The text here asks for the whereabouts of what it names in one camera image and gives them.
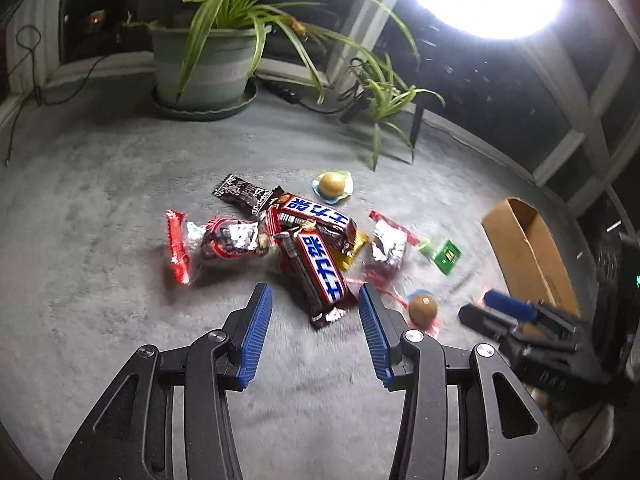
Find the white knit gloved right hand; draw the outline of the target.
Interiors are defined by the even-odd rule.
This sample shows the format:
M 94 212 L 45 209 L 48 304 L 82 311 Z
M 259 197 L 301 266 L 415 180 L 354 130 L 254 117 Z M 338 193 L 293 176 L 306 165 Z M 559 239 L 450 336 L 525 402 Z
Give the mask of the white knit gloved right hand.
M 526 389 L 551 422 L 574 462 L 595 463 L 604 456 L 614 438 L 612 404 L 596 402 L 579 406 L 552 398 L 550 393 L 533 386 L 526 386 Z

